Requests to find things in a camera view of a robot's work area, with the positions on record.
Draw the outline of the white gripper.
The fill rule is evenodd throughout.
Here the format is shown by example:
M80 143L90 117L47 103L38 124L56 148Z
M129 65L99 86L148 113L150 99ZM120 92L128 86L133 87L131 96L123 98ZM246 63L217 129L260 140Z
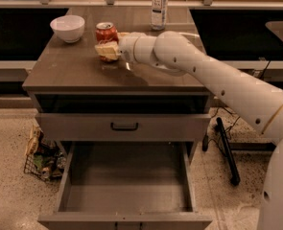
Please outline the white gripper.
M97 44L95 50L103 61L114 61L121 58L126 62L135 62L134 45L139 36L145 35L138 32L121 32L117 33L119 40L119 47L116 41Z

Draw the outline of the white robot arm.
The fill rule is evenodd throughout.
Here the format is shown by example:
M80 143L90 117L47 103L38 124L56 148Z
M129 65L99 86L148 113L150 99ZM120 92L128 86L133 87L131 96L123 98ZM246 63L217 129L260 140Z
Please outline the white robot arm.
M122 34L117 42L100 42L95 49L106 58L190 74L251 127L271 139L275 150L264 182L257 230L283 230L282 89L204 54L181 33Z

